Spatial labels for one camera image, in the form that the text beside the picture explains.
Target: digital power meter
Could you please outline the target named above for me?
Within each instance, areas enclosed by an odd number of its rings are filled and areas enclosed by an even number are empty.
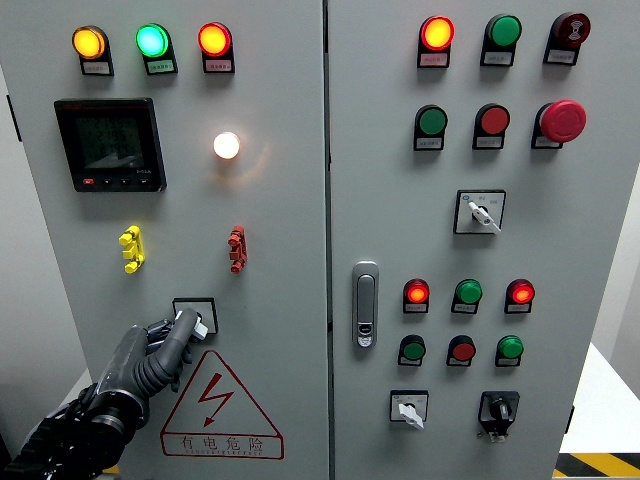
[[[159,192],[167,186],[150,98],[54,103],[78,192]]]

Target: emergency stop button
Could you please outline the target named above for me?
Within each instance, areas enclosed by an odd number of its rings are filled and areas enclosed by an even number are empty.
[[[544,105],[536,115],[531,148],[562,148],[578,138],[586,124],[587,112],[575,100]]]

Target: indicator light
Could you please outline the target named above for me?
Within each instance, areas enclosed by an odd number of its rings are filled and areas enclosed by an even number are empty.
[[[160,25],[143,25],[136,34],[136,43],[143,55],[147,57],[161,57],[169,48],[169,36]]]
[[[178,72],[171,37],[162,25],[148,23],[141,26],[136,33],[136,44],[147,75]]]
[[[478,312],[478,304],[482,298],[482,287],[477,280],[468,278],[462,280],[453,295],[451,311],[453,313],[475,314]]]
[[[455,29],[447,17],[429,17],[420,28],[418,68],[447,68]]]
[[[85,60],[100,57],[106,48],[104,34],[96,27],[80,27],[73,32],[73,48]]]
[[[551,25],[544,63],[572,66],[578,61],[580,46],[591,33],[591,22],[584,13],[564,13]]]
[[[446,49],[453,41],[453,23],[447,17],[431,17],[422,24],[422,43],[429,50]]]
[[[442,150],[448,119],[437,105],[425,105],[416,113],[413,131],[413,150]]]
[[[520,35],[522,24],[518,17],[500,14],[489,20],[484,30],[480,65],[511,67]]]
[[[94,25],[77,28],[71,44],[80,59],[83,75],[113,76],[113,64],[107,35]]]
[[[504,136],[511,116],[509,110],[497,103],[484,105],[476,114],[473,132],[474,150],[499,150],[504,147]]]
[[[231,47],[231,34],[220,23],[208,23],[198,32],[198,43],[204,53],[210,57],[219,57]]]
[[[407,335],[400,342],[398,351],[398,365],[419,367],[422,365],[422,358],[427,353],[424,346],[424,339],[420,335]]]
[[[409,280],[402,292],[403,313],[427,313],[429,311],[429,285],[421,278]]]
[[[204,73],[235,73],[233,38],[226,26],[218,22],[203,25],[198,32],[198,44]]]
[[[529,280],[519,278],[507,287],[504,313],[530,313],[536,291]]]
[[[213,151],[220,158],[231,160],[240,151],[240,139],[235,133],[222,132],[213,140]]]
[[[468,367],[476,354],[476,346],[471,337],[458,335],[449,342],[447,365],[450,367]]]
[[[496,347],[496,367],[517,367],[520,365],[524,345],[520,337],[507,335],[502,337]]]
[[[562,148],[575,140],[587,124],[587,112],[575,100],[564,99],[544,105],[536,115],[531,148]]]

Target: gray metal panel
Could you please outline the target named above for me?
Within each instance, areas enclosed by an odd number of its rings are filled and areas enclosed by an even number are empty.
[[[196,35],[210,21],[231,30],[234,76],[202,72]],[[148,22],[168,29],[177,75],[145,74],[135,33]],[[214,296],[220,334],[196,348],[196,361],[218,351],[284,437],[283,461],[164,457],[159,432],[178,399],[165,391],[125,452],[124,476],[326,478],[321,2],[4,1],[1,24],[0,59],[93,376],[132,323],[172,315],[174,297]],[[86,24],[109,36],[113,78],[80,74],[71,34]],[[76,193],[53,102],[136,96],[155,103],[167,190]],[[242,142],[233,162],[212,152],[226,130]],[[132,223],[148,259],[128,276],[118,237]],[[249,261],[233,276],[236,224]],[[238,413],[232,401],[225,408]]]
[[[640,147],[635,94],[640,54],[637,2],[335,0],[329,11],[336,478],[549,478],[598,313]],[[572,68],[543,66],[549,28],[584,11],[590,38]],[[498,13],[523,24],[512,68],[479,66],[482,35]],[[447,15],[456,27],[447,70],[416,72],[422,22]],[[584,133],[559,151],[531,151],[537,110],[581,102]],[[486,103],[511,113],[505,149],[472,151],[473,121]],[[412,151],[423,105],[447,112],[445,149]],[[458,189],[507,191],[503,233],[454,236]],[[351,342],[351,269],[380,267],[378,342]],[[403,316],[406,281],[431,287],[429,313]],[[450,313],[457,282],[484,287],[479,313]],[[503,313],[505,289],[525,277],[533,313]],[[424,337],[421,368],[399,367],[407,334]],[[447,346],[470,335],[470,368],[447,368]],[[506,334],[525,344],[522,366],[496,369]],[[429,390],[426,430],[391,424],[392,389]],[[477,438],[481,393],[517,390],[506,444]]]

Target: yellow terminal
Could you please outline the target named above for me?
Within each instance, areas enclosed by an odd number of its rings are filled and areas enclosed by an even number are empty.
[[[131,225],[120,235],[118,243],[123,247],[122,258],[130,260],[130,262],[124,266],[124,271],[128,274],[137,272],[145,260],[140,227]]]

